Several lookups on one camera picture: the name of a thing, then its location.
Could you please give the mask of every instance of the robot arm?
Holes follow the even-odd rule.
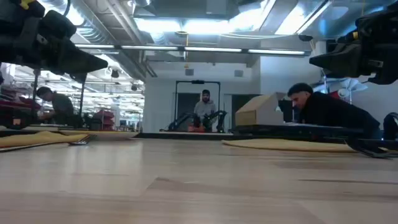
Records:
[[[36,0],[0,0],[0,62],[46,69],[57,75],[88,73],[108,66],[70,40],[76,27]]]
[[[398,2],[356,20],[354,31],[337,40],[333,52],[310,59],[310,64],[330,70],[330,78],[370,76],[369,82],[388,85],[398,79]]]

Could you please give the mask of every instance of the cable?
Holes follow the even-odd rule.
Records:
[[[65,12],[63,13],[63,16],[67,16],[67,15],[68,15],[69,9],[70,9],[70,2],[71,2],[71,1],[72,1],[72,0],[68,0],[67,8],[65,9]]]

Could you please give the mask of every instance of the ceiling light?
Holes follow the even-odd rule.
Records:
[[[276,35],[292,35],[304,24],[305,16],[304,9],[301,6],[296,6],[289,15],[285,18]]]
[[[177,20],[140,19],[135,18],[138,29],[148,33],[177,32],[181,31],[180,23]]]
[[[276,0],[267,0],[261,2],[262,12],[259,18],[256,19],[257,22],[254,23],[252,30],[259,30],[262,27],[269,13],[271,12],[271,9],[274,7],[275,2]]]
[[[200,52],[242,52],[242,49],[227,49],[227,48],[216,48],[216,47],[185,47],[187,51],[200,51]]]
[[[324,4],[315,15],[313,15],[298,31],[298,34],[301,34],[303,31],[305,31],[314,21],[317,19],[320,15],[322,15],[323,12],[331,5],[331,1],[328,1],[326,4]]]
[[[119,54],[119,52],[118,51],[100,51],[100,52],[88,52],[88,53],[90,53],[90,54],[92,54],[92,55],[103,55],[103,54],[112,54],[112,55],[115,55],[115,54]]]
[[[114,45],[106,44],[75,44],[75,46],[81,49],[114,49]]]
[[[300,50],[261,50],[261,49],[249,49],[251,54],[279,54],[279,55],[304,55],[304,51]]]
[[[35,80],[31,79],[23,79],[23,80],[19,80],[19,79],[14,79],[15,82],[34,82]],[[63,80],[38,80],[39,83],[76,83],[74,81],[63,81]],[[86,84],[97,84],[97,85],[122,85],[119,82],[90,82],[87,81]]]
[[[178,50],[178,47],[168,47],[168,46],[122,46],[123,49],[127,50]]]
[[[189,34],[227,34],[233,30],[228,21],[191,19],[185,24],[183,31]]]
[[[276,35],[301,34],[317,19],[331,4],[327,1],[314,15],[305,16],[304,8],[297,5],[283,21],[282,25],[275,32]]]
[[[256,21],[261,15],[262,9],[252,9],[246,12],[241,12],[234,18],[229,20],[229,25],[234,31],[249,31],[253,28],[253,23],[248,21]]]

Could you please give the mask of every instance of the man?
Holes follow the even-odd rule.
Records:
[[[299,123],[363,129],[366,138],[381,139],[380,123],[361,108],[323,93],[314,93],[306,83],[295,84],[287,95],[300,110]]]
[[[45,113],[39,117],[40,120],[54,119],[57,124],[69,124],[73,117],[73,105],[69,97],[51,91],[48,87],[40,87],[37,96],[44,101],[51,101],[53,111]]]
[[[210,100],[210,91],[202,91],[201,101],[196,104],[193,112],[198,116],[198,118],[194,121],[195,126],[199,126],[200,123],[203,123],[206,115],[209,116],[216,112],[216,105],[213,103],[213,100]],[[203,125],[206,131],[211,131],[211,123]]]

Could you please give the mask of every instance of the metal beam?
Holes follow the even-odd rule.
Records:
[[[138,26],[137,26],[136,22],[134,21],[134,19],[129,17],[129,14],[122,7],[122,5],[120,4],[119,0],[113,0],[113,2],[115,3],[117,9],[122,14],[124,20],[126,20],[127,25],[130,27],[130,29],[132,30],[132,32],[136,36],[138,42],[140,44],[146,44],[144,39],[142,38],[141,32],[139,31]]]

